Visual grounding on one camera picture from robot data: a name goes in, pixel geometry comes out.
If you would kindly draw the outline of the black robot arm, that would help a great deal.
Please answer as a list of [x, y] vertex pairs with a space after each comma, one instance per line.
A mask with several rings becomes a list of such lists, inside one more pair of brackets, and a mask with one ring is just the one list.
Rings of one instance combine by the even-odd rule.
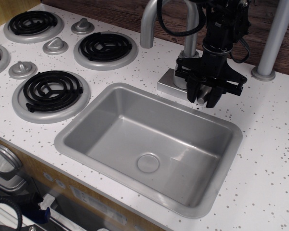
[[243, 39], [251, 25], [249, 4], [248, 0], [198, 1], [199, 10], [206, 8], [203, 54], [200, 58], [178, 58], [175, 71], [175, 75], [186, 82], [190, 102], [213, 108], [223, 94], [241, 94], [247, 78], [228, 65], [227, 57], [232, 55], [233, 44], [237, 42], [250, 50]]

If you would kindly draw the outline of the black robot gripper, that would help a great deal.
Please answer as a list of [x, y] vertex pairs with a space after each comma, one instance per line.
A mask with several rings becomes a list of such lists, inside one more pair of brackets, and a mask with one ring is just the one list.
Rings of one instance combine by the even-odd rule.
[[201, 57], [180, 57], [176, 60], [175, 77], [186, 84], [187, 99], [191, 103], [197, 99], [201, 85], [212, 87], [207, 108], [214, 108], [223, 94], [241, 95], [247, 78], [229, 66], [228, 56], [233, 57], [231, 47], [205, 47]]

